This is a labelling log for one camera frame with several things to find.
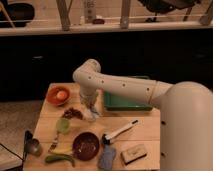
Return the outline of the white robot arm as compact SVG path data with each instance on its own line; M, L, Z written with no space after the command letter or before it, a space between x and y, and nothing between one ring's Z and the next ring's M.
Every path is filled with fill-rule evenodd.
M100 89L160 110L160 171L213 171L213 92L206 86L105 75L95 59L79 66L73 80L85 103Z

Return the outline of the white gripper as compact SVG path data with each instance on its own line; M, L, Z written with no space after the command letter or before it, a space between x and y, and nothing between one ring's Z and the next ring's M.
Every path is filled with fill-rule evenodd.
M81 104L84 105L86 108L91 109L95 106L98 97L98 92L88 92L84 89L81 89L79 92L79 96Z

